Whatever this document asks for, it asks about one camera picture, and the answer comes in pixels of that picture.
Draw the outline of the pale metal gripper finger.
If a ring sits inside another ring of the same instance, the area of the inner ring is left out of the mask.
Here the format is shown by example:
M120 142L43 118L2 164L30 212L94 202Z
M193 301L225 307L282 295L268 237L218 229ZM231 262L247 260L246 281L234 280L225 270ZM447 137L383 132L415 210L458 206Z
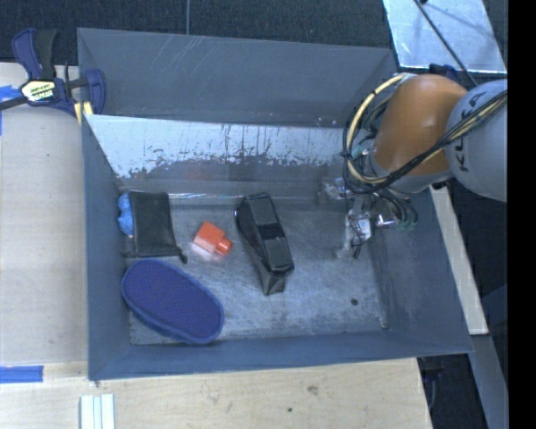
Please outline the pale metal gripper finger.
M343 178L324 178L322 192L329 200L347 199L350 196L350 190Z
M359 229L347 222L344 229L342 244L336 249L337 258L358 258L362 247L362 235Z

